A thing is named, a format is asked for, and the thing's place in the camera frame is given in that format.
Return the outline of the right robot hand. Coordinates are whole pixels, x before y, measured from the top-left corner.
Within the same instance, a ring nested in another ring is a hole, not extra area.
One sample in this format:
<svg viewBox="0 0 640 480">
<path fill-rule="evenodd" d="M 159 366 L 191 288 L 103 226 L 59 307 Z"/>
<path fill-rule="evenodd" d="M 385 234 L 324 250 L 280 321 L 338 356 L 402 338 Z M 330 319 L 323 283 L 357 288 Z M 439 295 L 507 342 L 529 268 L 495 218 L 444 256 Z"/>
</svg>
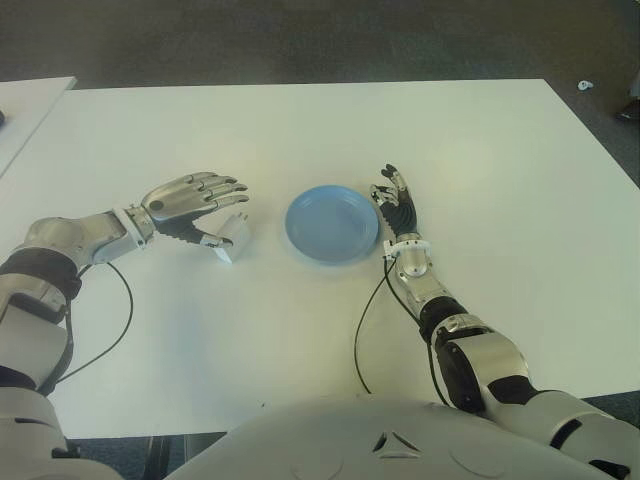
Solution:
<svg viewBox="0 0 640 480">
<path fill-rule="evenodd" d="M 370 196 L 377 204 L 383 219 L 397 239 L 420 239 L 417 229 L 417 214 L 408 185 L 400 171 L 387 164 L 381 175 L 391 182 L 390 186 L 370 186 Z"/>
</svg>

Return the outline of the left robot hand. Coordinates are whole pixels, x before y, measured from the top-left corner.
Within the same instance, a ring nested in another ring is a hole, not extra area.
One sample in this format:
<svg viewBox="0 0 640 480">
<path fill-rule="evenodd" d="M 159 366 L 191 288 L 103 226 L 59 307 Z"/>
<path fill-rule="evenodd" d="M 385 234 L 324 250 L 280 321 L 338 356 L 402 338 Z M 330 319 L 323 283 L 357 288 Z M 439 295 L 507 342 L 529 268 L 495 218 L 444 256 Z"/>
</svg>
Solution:
<svg viewBox="0 0 640 480">
<path fill-rule="evenodd" d="M 230 239 L 200 230 L 195 221 L 247 202 L 247 190 L 233 177 L 198 172 L 155 188 L 142 199 L 141 207 L 160 234 L 211 248 L 230 246 Z"/>
</svg>

